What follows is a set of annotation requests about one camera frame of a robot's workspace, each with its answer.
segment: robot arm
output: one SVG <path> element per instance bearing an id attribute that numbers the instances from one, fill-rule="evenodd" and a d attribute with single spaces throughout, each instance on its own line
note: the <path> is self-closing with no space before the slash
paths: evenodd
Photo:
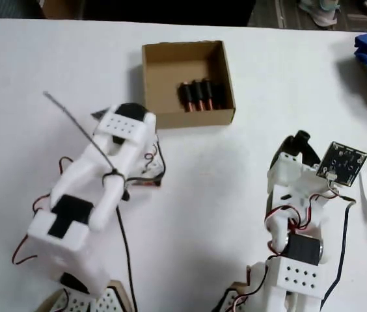
<path id="1" fill-rule="evenodd" d="M 348 210 L 355 201 L 339 195 L 331 184 L 351 186 L 367 153 L 333 142 L 321 161 L 308 145 L 309 138 L 304 131 L 289 136 L 267 173 L 265 226 L 274 255 L 249 267 L 248 285 L 236 294 L 234 290 L 226 294 L 217 311 L 319 312 L 338 283 L 342 265 L 330 289 L 322 287 L 319 264 L 327 260 L 328 245 L 321 234 L 323 206 L 338 196 L 351 202 L 346 208 L 346 230 Z M 343 234 L 340 263 L 344 246 Z"/>
<path id="2" fill-rule="evenodd" d="M 110 282 L 95 249 L 125 195 L 131 174 L 142 173 L 144 155 L 157 143 L 156 117 L 134 104 L 112 106 L 97 126 L 92 143 L 53 187 L 49 210 L 39 210 L 28 236 L 49 276 L 65 287 L 98 298 Z M 93 203 L 72 196 L 90 180 L 103 182 L 103 196 Z"/>

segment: white plastic part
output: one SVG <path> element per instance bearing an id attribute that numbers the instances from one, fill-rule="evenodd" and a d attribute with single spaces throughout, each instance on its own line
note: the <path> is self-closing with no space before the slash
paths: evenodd
<path id="1" fill-rule="evenodd" d="M 111 288 L 107 288 L 102 296 L 98 299 L 90 299 L 82 296 L 77 292 L 68 291 L 69 302 L 64 312 L 125 312 L 120 305 L 120 300 Z M 50 312 L 60 311 L 66 305 L 66 294 L 63 292 Z"/>
<path id="2" fill-rule="evenodd" d="M 105 113 L 97 127 L 98 133 L 109 133 L 110 135 L 130 140 L 135 144 L 139 144 L 146 130 L 144 123 L 118 115 L 112 109 Z"/>
<path id="3" fill-rule="evenodd" d="M 267 191 L 271 194 L 271 207 L 274 209 L 281 205 L 291 205 L 297 209 L 301 216 L 302 224 L 308 218 L 309 198 L 313 194 L 331 196 L 328 191 L 327 181 L 316 175 L 318 167 L 309 167 L 302 164 L 300 157 L 293 157 L 287 153 L 280 153 L 277 161 L 267 173 Z M 300 233 L 309 234 L 323 242 L 321 235 L 321 219 L 323 206 L 328 199 L 324 197 L 312 200 L 312 219 L 306 231 Z M 276 252 L 282 252 L 287 244 L 288 219 L 297 220 L 297 214 L 293 209 L 279 210 L 266 220 L 266 227 L 272 234 L 272 247 Z M 328 259 L 329 254 L 323 253 L 321 262 Z"/>
<path id="4" fill-rule="evenodd" d="M 266 286 L 322 299 L 325 294 L 322 275 L 316 265 L 276 257 L 269 262 Z"/>
<path id="5" fill-rule="evenodd" d="M 319 312 L 323 289 L 323 274 L 319 267 L 285 257 L 267 261 L 268 271 L 262 288 L 246 301 L 246 312 Z M 263 279 L 264 263 L 251 267 L 252 285 L 246 293 L 255 291 Z"/>
<path id="6" fill-rule="evenodd" d="M 93 141 L 127 179 L 141 166 L 144 154 L 151 151 L 157 142 L 156 116 L 147 112 L 143 122 L 140 122 L 117 116 L 116 110 L 117 106 L 108 110 L 95 131 Z M 116 129 L 116 125 L 120 124 L 121 127 Z M 124 142 L 115 144 L 113 135 L 123 138 Z M 51 209 L 64 194 L 70 194 L 95 178 L 102 180 L 103 175 L 111 171 L 106 159 L 94 145 L 89 144 L 53 187 L 50 207 L 36 213 L 27 231 L 51 279 L 60 281 L 64 273 L 70 274 L 87 288 L 92 298 L 99 297 L 110 281 L 110 275 L 103 266 L 104 254 L 97 252 L 94 241 L 97 235 L 105 231 L 122 199 L 124 180 L 119 175 L 107 176 L 103 196 L 91 210 L 88 224 L 73 221 L 61 239 L 48 235 L 56 219 Z"/>

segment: wire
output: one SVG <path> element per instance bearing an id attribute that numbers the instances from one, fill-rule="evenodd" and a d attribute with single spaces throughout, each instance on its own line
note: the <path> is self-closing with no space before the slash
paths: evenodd
<path id="1" fill-rule="evenodd" d="M 27 260 L 34 259 L 34 258 L 37 258 L 37 257 L 38 257 L 38 255 L 31 255 L 31 256 L 26 257 L 26 258 L 24 258 L 24 259 L 22 259 L 22 260 L 20 260 L 20 261 L 18 261 L 18 262 L 15 262 L 16 256 L 17 256 L 17 254 L 18 254 L 18 252 L 19 252 L 20 248 L 23 246 L 23 244 L 25 243 L 25 241 L 26 241 L 27 239 L 28 239 L 28 236 L 27 236 L 27 234 L 26 234 L 26 235 L 24 236 L 24 238 L 20 241 L 19 246 L 17 246 L 16 250 L 14 250 L 14 253 L 13 253 L 13 256 L 12 256 L 12 264 L 13 264 L 13 265 L 20 265 L 20 264 L 22 264 L 22 263 L 26 262 Z"/>
<path id="2" fill-rule="evenodd" d="M 308 228 L 308 225 L 309 223 L 311 223 L 311 220 L 312 220 L 312 199 L 315 197 L 316 199 L 315 200 L 318 200 L 319 197 L 323 197 L 327 200 L 331 200 L 331 199 L 334 199 L 338 196 L 337 193 L 333 192 L 334 193 L 334 196 L 326 196 L 326 195 L 323 195 L 323 194 L 313 194 L 309 197 L 309 206 L 308 206 L 308 212 L 307 212 L 307 219 L 306 219 L 306 223 L 303 225 L 303 226 L 299 226 L 298 229 L 301 230 L 301 231 L 304 231 Z"/>
<path id="3" fill-rule="evenodd" d="M 66 308 L 68 307 L 69 305 L 69 294 L 68 294 L 68 291 L 66 291 L 66 289 L 64 288 L 64 293 L 65 293 L 65 296 L 66 296 L 66 302 L 65 302 L 65 306 L 59 310 L 56 310 L 55 312 L 63 312 L 66 310 Z"/>
<path id="4" fill-rule="evenodd" d="M 70 161 L 71 163 L 73 163 L 73 162 L 74 162 L 71 158 L 69 158 L 69 157 L 67 157 L 67 156 L 62 156 L 62 157 L 61 157 L 61 159 L 59 159 L 59 173 L 60 173 L 61 175 L 62 175 L 62 174 L 63 174 L 63 172 L 64 172 L 64 169 L 63 169 L 63 167 L 62 167 L 62 161 L 63 161 L 64 159 L 66 159 L 66 160 Z M 35 199 L 35 201 L 34 201 L 34 202 L 33 202 L 33 204 L 32 204 L 32 210 L 33 210 L 33 214 L 34 214 L 34 215 L 36 215 L 36 213 L 37 213 L 39 210 L 43 209 L 42 207 L 38 207 L 38 208 L 36 208 L 37 203 L 38 203 L 38 202 L 40 202 L 41 200 L 44 200 L 45 198 L 50 197 L 50 196 L 51 196 L 51 193 L 47 193 L 47 194 L 42 195 L 42 196 L 39 196 L 37 199 Z M 20 264 L 22 264 L 22 263 L 26 262 L 27 260 L 34 259 L 34 258 L 37 258 L 37 257 L 38 257 L 38 255 L 31 255 L 31 256 L 26 257 L 26 258 L 24 258 L 24 259 L 22 259 L 22 260 L 20 260 L 20 261 L 18 261 L 18 262 L 14 262 L 14 260 L 15 260 L 15 258 L 16 258 L 16 256 L 17 256 L 17 254 L 18 254 L 18 252 L 19 252 L 19 250 L 20 250 L 20 248 L 24 245 L 24 243 L 26 242 L 26 240 L 27 240 L 28 238 L 29 238 L 29 237 L 28 237 L 28 236 L 27 236 L 27 234 L 26 234 L 26 235 L 24 236 L 24 238 L 20 241 L 20 243 L 19 243 L 19 245 L 17 246 L 16 250 L 14 250 L 14 253 L 13 253 L 13 256 L 12 256 L 12 264 L 13 264 L 13 265 L 20 265 Z"/>
<path id="5" fill-rule="evenodd" d="M 321 309 L 324 306 L 325 302 L 327 301 L 329 295 L 332 293 L 334 288 L 337 286 L 338 282 L 341 279 L 341 273 L 342 273 L 342 267 L 344 265 L 344 257 L 346 255 L 346 242 L 347 242 L 347 227 L 348 227 L 348 214 L 350 211 L 350 208 L 356 204 L 356 200 L 354 198 L 348 197 L 348 196 L 342 196 L 337 192 L 334 192 L 331 189 L 331 184 L 329 182 L 329 188 L 331 192 L 342 198 L 343 200 L 349 202 L 349 204 L 346 207 L 346 211 L 344 213 L 344 227 L 342 230 L 342 245 L 341 245 L 341 255 L 340 255 L 340 261 L 338 263 L 338 270 L 337 270 L 337 276 L 331 286 L 328 288 L 327 292 L 325 293 L 324 299 L 321 301 Z"/>
<path id="6" fill-rule="evenodd" d="M 144 159 L 146 159 L 148 162 L 144 166 L 144 173 L 148 171 L 149 165 L 155 160 L 155 156 L 157 155 L 157 147 L 155 144 L 153 144 L 153 147 L 155 148 L 154 153 L 145 153 Z"/>
<path id="7" fill-rule="evenodd" d="M 34 214 L 36 214 L 36 213 L 38 212 L 38 210 L 40 210 L 40 209 L 41 209 L 41 207 L 36 208 L 36 204 L 37 204 L 38 202 L 40 202 L 41 200 L 44 200 L 45 198 L 48 198 L 49 196 L 51 196 L 51 193 L 47 193 L 47 194 L 45 194 L 45 195 L 42 195 L 42 196 L 38 197 L 38 198 L 33 202 L 33 204 L 32 204 L 32 210 L 33 210 L 33 213 L 34 213 Z"/>
<path id="8" fill-rule="evenodd" d="M 240 306 L 241 304 L 244 304 L 247 300 L 247 298 L 249 296 L 252 296 L 254 294 L 256 294 L 262 287 L 263 287 L 263 284 L 264 284 L 264 281 L 266 279 L 266 276 L 267 276 L 267 272 L 269 271 L 269 267 L 266 265 L 266 268 L 265 268 L 265 272 L 264 272 L 264 276 L 263 276 L 263 279 L 262 281 L 260 282 L 259 286 L 257 287 L 257 289 L 255 289 L 254 291 L 252 292 L 248 292 L 247 294 L 240 294 L 238 296 L 236 296 L 234 298 L 234 301 L 232 303 L 232 305 L 227 309 L 225 310 L 225 312 L 230 312 L 230 311 L 233 311 L 235 312 L 236 311 L 236 308 L 237 306 Z"/>
<path id="9" fill-rule="evenodd" d="M 129 275 L 131 299 L 133 300 L 134 312 L 138 312 L 137 302 L 136 302 L 136 297 L 135 297 L 134 287 L 133 287 L 133 276 L 131 275 L 131 261 L 130 261 L 129 245 L 127 243 L 126 231 L 124 230 L 124 225 L 123 225 L 123 221 L 122 221 L 122 218 L 121 218 L 120 207 L 119 206 L 117 206 L 117 208 L 116 208 L 116 213 L 117 213 L 117 218 L 118 218 L 118 224 L 120 225 L 121 235 L 123 236 L 124 249 L 126 249 L 127 268 L 128 268 L 128 275 Z"/>
<path id="10" fill-rule="evenodd" d="M 62 161 L 66 159 L 67 161 L 70 161 L 73 163 L 74 161 L 72 158 L 69 158 L 68 156 L 62 156 L 61 159 L 59 159 L 59 173 L 62 175 L 64 173 L 64 168 L 62 167 Z"/>
<path id="11" fill-rule="evenodd" d="M 65 113 L 65 115 L 67 115 L 67 117 L 69 117 L 69 119 L 71 119 L 71 121 L 77 126 L 77 128 L 82 132 L 82 134 L 88 139 L 88 141 L 100 152 L 101 156 L 104 157 L 104 159 L 107 161 L 108 165 L 111 167 L 111 172 L 109 172 L 108 174 L 103 175 L 103 181 L 104 178 L 106 176 L 120 176 L 123 180 L 124 180 L 124 187 L 126 187 L 126 177 L 124 177 L 124 174 L 121 174 L 120 172 L 117 171 L 117 169 L 113 166 L 113 164 L 111 163 L 111 161 L 108 159 L 108 156 L 101 150 L 101 148 L 97 145 L 97 143 L 94 142 L 94 140 L 91 138 L 91 136 L 84 130 L 84 128 L 79 124 L 79 122 L 75 119 L 74 116 L 72 116 L 72 114 L 70 113 L 70 111 L 68 111 L 68 109 L 62 105 L 61 103 L 59 103 L 49 92 L 43 92 L 43 94 L 56 106 L 58 106 L 58 108 L 60 108 L 61 111 L 63 111 L 63 113 Z"/>
<path id="12" fill-rule="evenodd" d="M 265 218 L 264 218 L 264 222 L 266 223 L 267 219 L 273 215 L 275 212 L 277 212 L 278 210 L 288 210 L 288 209 L 293 209 L 295 212 L 296 212 L 296 215 L 298 217 L 298 221 L 296 221 L 295 219 L 289 219 L 289 220 L 293 220 L 294 222 L 296 222 L 296 224 L 301 224 L 301 215 L 299 214 L 299 211 L 294 207 L 294 206 L 291 206 L 291 205 L 281 205 L 281 206 L 278 206 L 272 210 L 270 210 L 266 215 L 265 215 Z"/>
<path id="13" fill-rule="evenodd" d="M 163 158 L 162 149 L 160 148 L 159 141 L 156 142 L 156 145 L 157 145 L 157 150 L 159 151 L 160 159 L 162 160 L 163 171 L 155 177 L 129 177 L 126 180 L 127 182 L 130 182 L 130 181 L 158 182 L 162 180 L 163 176 L 166 173 L 166 163 L 165 163 L 165 159 Z"/>

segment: black square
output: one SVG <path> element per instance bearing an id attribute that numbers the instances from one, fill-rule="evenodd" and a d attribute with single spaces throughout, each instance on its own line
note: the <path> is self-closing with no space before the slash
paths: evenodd
<path id="1" fill-rule="evenodd" d="M 332 142 L 318 168 L 317 176 L 336 174 L 335 183 L 350 187 L 367 159 L 367 153 Z"/>

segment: floor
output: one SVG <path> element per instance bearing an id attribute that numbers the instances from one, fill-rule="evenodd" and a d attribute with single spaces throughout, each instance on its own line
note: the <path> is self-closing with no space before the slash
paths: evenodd
<path id="1" fill-rule="evenodd" d="M 367 32 L 367 12 L 363 11 L 361 1 L 340 0 L 340 6 L 337 25 L 328 30 Z M 320 29 L 308 14 L 297 7 L 296 0 L 257 0 L 249 27 Z"/>

